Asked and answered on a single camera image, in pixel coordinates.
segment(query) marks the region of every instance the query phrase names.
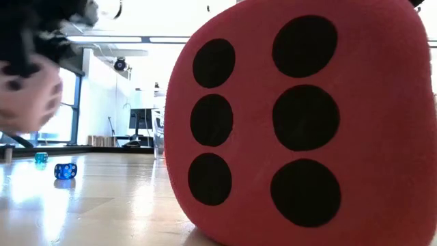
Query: plush die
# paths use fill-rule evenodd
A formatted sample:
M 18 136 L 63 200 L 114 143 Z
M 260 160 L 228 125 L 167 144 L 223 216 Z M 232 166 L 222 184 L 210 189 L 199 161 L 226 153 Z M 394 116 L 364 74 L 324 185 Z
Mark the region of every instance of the plush die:
M 48 154 L 46 152 L 39 152 L 35 154 L 36 163 L 46 163 L 48 161 Z
M 246 0 L 192 35 L 165 110 L 171 185 L 228 246 L 428 246 L 436 117 L 407 0 Z
M 29 78 L 2 72 L 8 64 L 0 62 L 0 131 L 28 133 L 38 131 L 56 113 L 61 102 L 62 82 L 59 67 L 41 55 L 31 61 L 39 71 Z
M 72 179 L 77 175 L 75 163 L 57 164 L 55 166 L 55 177 L 61 180 Z

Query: fluorescent light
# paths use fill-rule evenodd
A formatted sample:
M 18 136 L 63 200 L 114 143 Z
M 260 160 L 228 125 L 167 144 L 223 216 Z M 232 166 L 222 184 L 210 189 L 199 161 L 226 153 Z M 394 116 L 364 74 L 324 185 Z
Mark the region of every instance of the fluorescent light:
M 190 38 L 150 38 L 150 42 L 156 43 L 181 43 L 185 44 Z
M 141 42 L 141 37 L 111 37 L 111 36 L 69 36 L 67 37 L 72 42 Z

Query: blue die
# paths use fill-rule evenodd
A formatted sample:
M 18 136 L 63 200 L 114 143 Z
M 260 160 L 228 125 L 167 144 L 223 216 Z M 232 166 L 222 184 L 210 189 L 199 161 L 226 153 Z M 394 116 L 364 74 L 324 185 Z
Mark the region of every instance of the blue die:
M 46 163 L 48 161 L 48 154 L 45 152 L 39 152 L 35 154 L 36 163 Z
M 74 163 L 56 164 L 55 177 L 57 179 L 67 180 L 72 179 L 77 174 L 77 165 Z

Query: black object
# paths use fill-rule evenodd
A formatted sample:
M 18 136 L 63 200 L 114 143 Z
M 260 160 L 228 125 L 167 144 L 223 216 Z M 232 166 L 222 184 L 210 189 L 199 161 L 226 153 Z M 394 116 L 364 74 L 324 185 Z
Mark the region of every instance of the black object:
M 128 64 L 126 63 L 126 58 L 118 57 L 117 61 L 114 63 L 114 69 L 116 71 L 126 71 L 128 69 Z
M 232 132 L 234 114 L 226 98 L 209 94 L 196 102 L 191 111 L 191 133 L 203 146 L 217 147 L 225 143 Z
M 83 144 L 83 145 L 78 145 L 76 143 L 67 143 L 65 145 L 65 147 L 79 147 L 79 146 L 83 146 L 83 147 L 92 147 L 92 145 L 89 144 Z
M 129 129 L 135 129 L 136 134 L 138 129 L 152 129 L 152 110 L 131 109 Z
M 212 153 L 201 154 L 191 163 L 188 185 L 197 201 L 208 206 L 218 206 L 231 193 L 231 170 L 220 156 Z
M 116 140 L 128 140 L 128 141 L 137 141 L 141 147 L 146 147 L 146 148 L 154 148 L 154 142 L 153 142 L 153 137 L 148 137 L 148 136 L 115 136 Z
M 114 20 L 117 20 L 122 15 L 122 12 L 123 12 L 123 0 L 120 0 L 120 7 L 118 9 L 117 14 L 114 16 Z
M 286 90 L 274 104 L 272 116 L 275 135 L 293 151 L 324 146 L 340 125 L 334 98 L 314 85 L 297 85 Z
M 231 76 L 235 60 L 235 50 L 229 41 L 213 39 L 197 51 L 193 62 L 194 78 L 204 88 L 216 88 Z
M 272 58 L 280 72 L 310 77 L 325 68 L 337 48 L 334 24 L 321 16 L 301 16 L 287 23 L 273 42 Z
M 39 148 L 16 148 L 14 158 L 33 157 L 38 152 L 47 152 L 49 156 L 84 153 L 126 153 L 126 154 L 153 154 L 153 148 L 113 148 L 113 147 L 39 147 Z
M 114 128 L 112 127 L 111 117 L 109 117 L 109 116 L 108 116 L 108 121 L 109 121 L 109 126 L 111 126 L 112 136 L 114 137 L 115 136 L 115 131 L 114 131 Z
M 151 109 L 131 109 L 130 110 L 130 121 L 129 128 L 135 129 L 135 134 L 130 138 L 133 139 L 128 143 L 125 143 L 123 147 L 125 148 L 140 148 L 142 146 L 139 129 L 152 129 L 152 110 Z M 150 145 L 149 138 L 147 139 L 147 146 Z
M 0 3 L 0 60 L 10 65 L 3 72 L 30 77 L 39 68 L 30 62 L 30 54 L 39 53 L 59 63 L 64 56 L 76 55 L 65 36 L 44 39 L 41 34 L 60 29 L 62 21 L 74 15 L 88 20 L 92 27 L 97 22 L 94 0 L 2 0 Z
M 414 7 L 417 7 L 423 3 L 424 0 L 410 0 L 411 4 L 413 4 Z
M 286 219 L 306 228 L 327 224 L 341 206 L 337 178 L 323 164 L 310 159 L 284 165 L 273 176 L 270 194 Z
M 6 137 L 13 139 L 15 142 L 22 145 L 24 148 L 33 148 L 34 147 L 33 144 L 31 142 L 27 141 L 26 139 L 23 139 L 22 137 L 16 136 L 16 135 L 8 135 L 6 133 L 3 133 L 3 136 L 1 137 L 1 142 L 4 142 L 4 139 Z

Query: white wall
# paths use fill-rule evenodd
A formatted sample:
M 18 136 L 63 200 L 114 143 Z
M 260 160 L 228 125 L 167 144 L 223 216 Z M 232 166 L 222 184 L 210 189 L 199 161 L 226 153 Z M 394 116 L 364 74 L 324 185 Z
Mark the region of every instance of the white wall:
M 424 0 L 421 6 L 419 16 L 422 18 L 423 24 L 427 30 L 428 38 L 430 40 L 437 39 L 437 1 Z
M 91 49 L 84 50 L 78 144 L 86 144 L 88 135 L 111 136 L 108 117 L 116 135 L 128 134 L 130 81 L 99 60 Z
M 100 13 L 114 13 L 114 1 L 117 3 L 116 0 L 97 0 Z M 117 20 L 101 18 L 85 33 L 111 30 L 122 36 L 191 36 L 212 17 L 235 4 L 236 0 L 124 0 L 122 15 Z
M 133 109 L 154 108 L 163 104 L 163 100 L 154 97 L 155 82 L 160 90 L 167 91 L 171 72 L 175 66 L 183 44 L 149 44 L 147 57 L 127 57 L 126 61 L 133 67 L 132 84 L 141 91 L 133 92 L 130 104 Z

